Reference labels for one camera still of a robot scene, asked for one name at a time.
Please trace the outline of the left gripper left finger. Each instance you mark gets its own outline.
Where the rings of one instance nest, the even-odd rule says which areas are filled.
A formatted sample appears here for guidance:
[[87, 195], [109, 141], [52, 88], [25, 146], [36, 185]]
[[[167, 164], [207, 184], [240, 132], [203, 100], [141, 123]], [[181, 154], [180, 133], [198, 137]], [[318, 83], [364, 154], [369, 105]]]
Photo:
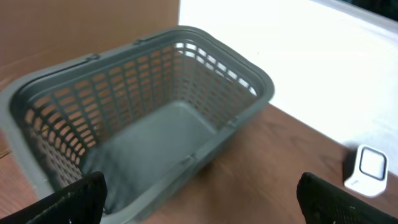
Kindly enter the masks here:
[[1, 224], [99, 224], [107, 197], [96, 171], [38, 202], [1, 219]]

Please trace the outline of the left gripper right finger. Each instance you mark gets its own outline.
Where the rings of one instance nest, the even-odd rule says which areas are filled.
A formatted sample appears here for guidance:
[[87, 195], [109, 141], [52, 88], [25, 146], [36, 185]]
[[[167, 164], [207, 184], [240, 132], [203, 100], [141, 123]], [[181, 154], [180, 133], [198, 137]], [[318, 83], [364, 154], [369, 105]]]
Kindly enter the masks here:
[[397, 224], [397, 218], [310, 172], [297, 184], [297, 200], [307, 224]]

